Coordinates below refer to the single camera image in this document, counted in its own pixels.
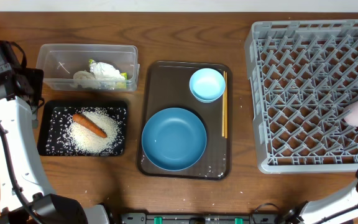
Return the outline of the orange carrot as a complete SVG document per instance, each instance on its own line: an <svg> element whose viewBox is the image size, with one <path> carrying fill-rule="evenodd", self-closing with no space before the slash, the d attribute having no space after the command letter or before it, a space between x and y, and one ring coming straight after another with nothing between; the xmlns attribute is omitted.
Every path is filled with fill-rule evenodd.
<svg viewBox="0 0 358 224"><path fill-rule="evenodd" d="M90 130L95 135L101 138L107 138L107 134L94 122L88 119L86 116L82 114L74 114L73 121L83 126L84 128Z"/></svg>

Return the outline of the white tissue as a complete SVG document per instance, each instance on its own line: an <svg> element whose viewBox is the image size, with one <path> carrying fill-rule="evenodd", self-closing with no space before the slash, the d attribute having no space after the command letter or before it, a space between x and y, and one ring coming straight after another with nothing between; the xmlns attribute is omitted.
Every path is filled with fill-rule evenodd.
<svg viewBox="0 0 358 224"><path fill-rule="evenodd" d="M98 80L125 80L126 77L113 65L89 60L89 70Z"/></svg>

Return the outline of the yellow snack wrapper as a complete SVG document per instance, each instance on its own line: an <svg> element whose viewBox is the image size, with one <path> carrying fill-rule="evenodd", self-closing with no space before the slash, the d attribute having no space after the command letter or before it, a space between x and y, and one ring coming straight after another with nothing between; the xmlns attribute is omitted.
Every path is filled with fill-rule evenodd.
<svg viewBox="0 0 358 224"><path fill-rule="evenodd" d="M93 59L89 59L89 70L106 88L121 88L127 80L126 73L121 73L111 64L96 62Z"/></svg>

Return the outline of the dark blue plate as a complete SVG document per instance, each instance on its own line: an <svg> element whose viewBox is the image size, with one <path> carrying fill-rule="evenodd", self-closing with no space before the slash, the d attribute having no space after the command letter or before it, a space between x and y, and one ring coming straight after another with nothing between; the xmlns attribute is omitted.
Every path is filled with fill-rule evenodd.
<svg viewBox="0 0 358 224"><path fill-rule="evenodd" d="M206 128L197 115L183 108L166 108L146 122L141 143L145 156L168 171L196 164L208 142Z"/></svg>

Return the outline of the light blue bowl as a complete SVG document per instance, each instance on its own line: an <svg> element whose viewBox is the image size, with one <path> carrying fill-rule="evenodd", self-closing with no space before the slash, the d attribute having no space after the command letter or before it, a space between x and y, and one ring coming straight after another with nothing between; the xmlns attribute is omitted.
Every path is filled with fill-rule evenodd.
<svg viewBox="0 0 358 224"><path fill-rule="evenodd" d="M192 74L189 81L192 95L203 103L212 103L226 90L224 76L215 69L202 68Z"/></svg>

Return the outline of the wooden chopstick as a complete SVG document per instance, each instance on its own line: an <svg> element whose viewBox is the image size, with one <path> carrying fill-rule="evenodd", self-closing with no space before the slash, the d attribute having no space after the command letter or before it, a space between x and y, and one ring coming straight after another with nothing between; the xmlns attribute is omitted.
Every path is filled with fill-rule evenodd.
<svg viewBox="0 0 358 224"><path fill-rule="evenodd" d="M227 139L227 72L224 71L224 81L225 81L225 92L224 92L224 137Z"/></svg>
<svg viewBox="0 0 358 224"><path fill-rule="evenodd" d="M224 91L223 91L223 95L222 95L222 137L224 137L224 92L225 92L225 81L224 81Z"/></svg>

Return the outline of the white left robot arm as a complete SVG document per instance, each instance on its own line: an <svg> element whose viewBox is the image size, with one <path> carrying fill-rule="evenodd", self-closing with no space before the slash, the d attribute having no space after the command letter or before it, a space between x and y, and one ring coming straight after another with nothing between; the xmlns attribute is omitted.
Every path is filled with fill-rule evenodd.
<svg viewBox="0 0 358 224"><path fill-rule="evenodd" d="M56 195L33 134L42 70L0 65L0 223L109 223L102 205Z"/></svg>

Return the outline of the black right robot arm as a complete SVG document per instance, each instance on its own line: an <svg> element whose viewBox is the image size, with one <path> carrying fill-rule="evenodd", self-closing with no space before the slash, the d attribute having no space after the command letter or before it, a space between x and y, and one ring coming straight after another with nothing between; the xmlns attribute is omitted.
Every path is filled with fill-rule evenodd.
<svg viewBox="0 0 358 224"><path fill-rule="evenodd" d="M326 198L305 201L276 218L275 223L345 223L358 218L358 170L356 180Z"/></svg>

